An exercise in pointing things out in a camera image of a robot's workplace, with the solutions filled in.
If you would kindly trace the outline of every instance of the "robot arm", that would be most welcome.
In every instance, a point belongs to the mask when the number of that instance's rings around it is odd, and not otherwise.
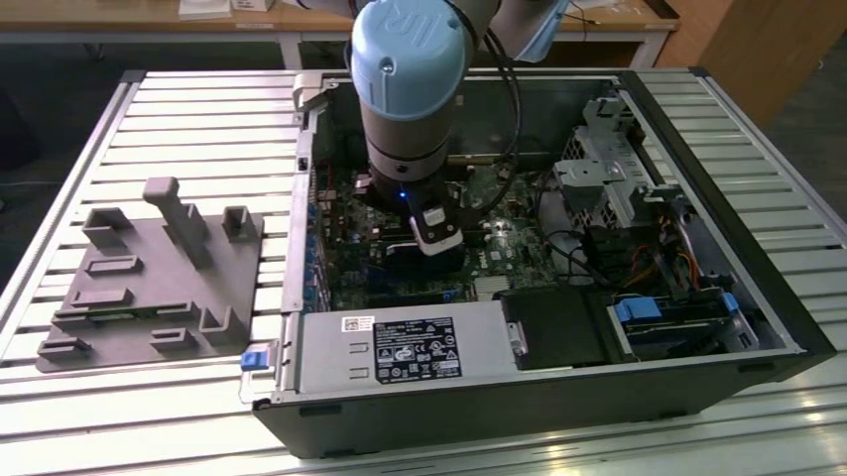
[[[351,75],[361,103],[371,186],[409,218],[432,256],[463,241],[479,213],[461,210],[441,177],[453,95],[487,32],[516,60],[540,60],[567,0],[285,0],[356,18]]]

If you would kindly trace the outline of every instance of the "power supply label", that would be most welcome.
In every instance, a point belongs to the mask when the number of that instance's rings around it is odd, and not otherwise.
[[[461,377],[452,317],[375,322],[373,344],[380,384]]]

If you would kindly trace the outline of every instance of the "motherboard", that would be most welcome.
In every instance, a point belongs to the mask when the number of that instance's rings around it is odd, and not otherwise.
[[[501,186],[497,172],[472,167],[467,180],[449,183],[463,205],[489,200]],[[349,174],[327,174],[317,192],[333,310],[489,300],[500,291],[556,282],[532,212],[537,174],[519,176],[485,222],[464,230],[464,244],[436,257],[421,253],[405,220],[356,196]]]

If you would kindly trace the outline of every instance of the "white table leg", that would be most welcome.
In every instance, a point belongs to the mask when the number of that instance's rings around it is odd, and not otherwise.
[[[644,40],[637,47],[629,67],[644,68],[655,66],[659,54],[661,53],[661,47],[664,47],[664,42],[667,41],[668,33],[669,32],[644,33]]]
[[[296,32],[280,33],[277,36],[281,60],[285,69],[303,69],[303,56],[300,55],[300,34]]]

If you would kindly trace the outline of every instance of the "blue latch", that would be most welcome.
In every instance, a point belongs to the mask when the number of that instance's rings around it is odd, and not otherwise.
[[[729,314],[735,314],[740,310],[736,297],[732,295],[732,293],[723,293],[720,295],[720,299],[723,300],[724,306],[727,307],[727,312]]]
[[[245,352],[241,354],[241,370],[252,372],[256,370],[267,370],[268,353],[265,350]]]
[[[656,299],[652,297],[628,297],[613,306],[613,311],[620,322],[661,317],[659,304],[656,304]]]

